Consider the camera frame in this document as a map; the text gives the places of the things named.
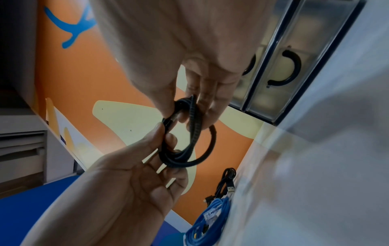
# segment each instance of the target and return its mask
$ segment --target colorful mural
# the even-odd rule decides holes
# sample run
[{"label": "colorful mural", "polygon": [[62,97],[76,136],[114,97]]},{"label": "colorful mural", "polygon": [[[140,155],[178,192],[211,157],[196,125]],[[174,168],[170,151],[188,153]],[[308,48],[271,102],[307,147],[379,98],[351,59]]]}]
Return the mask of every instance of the colorful mural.
[{"label": "colorful mural", "polygon": [[[80,164],[89,168],[100,156],[141,139],[162,116],[126,79],[95,25],[86,1],[41,0],[38,9],[35,111]],[[185,96],[185,69],[177,75],[176,99]],[[228,107],[215,123],[211,156],[188,169],[189,185],[174,211],[189,223],[206,208],[222,171],[237,168],[262,121]],[[177,148],[189,143],[185,125],[172,130]],[[203,131],[192,159],[210,142]]]}]

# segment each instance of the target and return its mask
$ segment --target black drawer handle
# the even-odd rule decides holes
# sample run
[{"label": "black drawer handle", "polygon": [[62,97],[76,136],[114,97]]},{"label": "black drawer handle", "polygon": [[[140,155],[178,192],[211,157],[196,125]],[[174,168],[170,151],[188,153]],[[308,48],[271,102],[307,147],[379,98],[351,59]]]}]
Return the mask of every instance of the black drawer handle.
[{"label": "black drawer handle", "polygon": [[242,76],[248,74],[248,73],[254,68],[255,59],[256,59],[256,56],[255,56],[255,54],[254,54],[254,56],[251,58],[250,64],[248,65],[248,67],[246,68],[246,70],[243,72]]},{"label": "black drawer handle", "polygon": [[295,68],[293,70],[293,73],[289,76],[289,78],[281,80],[281,81],[269,80],[267,82],[267,84],[269,86],[284,86],[284,85],[292,82],[297,77],[297,75],[299,75],[299,72],[301,70],[301,59],[300,59],[300,57],[295,52],[290,51],[290,50],[285,50],[282,53],[282,56],[290,58],[293,61],[293,63],[295,64]]}]

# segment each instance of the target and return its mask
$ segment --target hand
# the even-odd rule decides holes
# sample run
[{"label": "hand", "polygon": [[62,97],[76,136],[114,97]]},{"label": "hand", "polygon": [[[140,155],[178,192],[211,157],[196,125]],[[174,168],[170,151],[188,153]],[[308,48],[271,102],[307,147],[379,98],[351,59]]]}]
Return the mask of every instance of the hand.
[{"label": "hand", "polygon": [[[198,96],[203,128],[232,99],[262,41],[275,0],[91,0],[96,21],[133,85],[163,117],[174,111],[177,71]],[[187,116],[182,115],[184,122]]]},{"label": "hand", "polygon": [[[23,245],[150,246],[165,216],[188,184],[186,169],[166,168],[157,149],[161,123],[142,140],[105,155],[81,175],[33,226]],[[177,138],[168,133],[173,149]],[[166,188],[171,178],[176,180]]]}]

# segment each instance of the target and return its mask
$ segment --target blue cable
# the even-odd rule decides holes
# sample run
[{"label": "blue cable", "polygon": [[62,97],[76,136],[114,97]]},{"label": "blue cable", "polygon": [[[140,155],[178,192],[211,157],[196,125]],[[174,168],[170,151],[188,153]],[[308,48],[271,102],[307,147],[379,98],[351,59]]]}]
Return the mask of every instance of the blue cable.
[{"label": "blue cable", "polygon": [[[209,227],[205,234],[202,234],[203,227],[207,224],[204,218],[204,214],[213,209],[221,206],[221,213],[216,219],[216,221]],[[220,238],[222,234],[222,229],[227,221],[228,214],[230,212],[230,200],[228,197],[219,199],[216,198],[213,202],[207,207],[206,210],[197,218],[196,222],[185,233],[185,243],[187,246],[212,246]]]}]

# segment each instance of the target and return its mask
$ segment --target orange surface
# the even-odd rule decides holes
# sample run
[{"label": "orange surface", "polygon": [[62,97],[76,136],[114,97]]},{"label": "orange surface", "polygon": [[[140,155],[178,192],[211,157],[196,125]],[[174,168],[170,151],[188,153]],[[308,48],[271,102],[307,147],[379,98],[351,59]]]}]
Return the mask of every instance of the orange surface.
[{"label": "orange surface", "polygon": [[[39,115],[45,119],[45,99],[102,153],[125,146],[123,141],[106,125],[96,119],[92,109],[96,101],[117,101],[153,107],[150,100],[137,91],[125,78],[111,55],[97,27],[81,33],[68,49],[61,44],[71,37],[54,25],[43,11],[49,9],[61,20],[75,24],[82,7],[77,2],[42,0],[38,9],[38,37],[36,50],[36,91]],[[177,98],[184,92],[177,88]],[[217,141],[211,156],[197,166],[192,188],[184,194],[174,211],[189,223],[205,209],[203,199],[215,192],[222,172],[227,167],[237,168],[252,139],[244,137],[222,122],[215,124]],[[210,134],[204,131],[196,145],[197,156],[205,152]]]}]

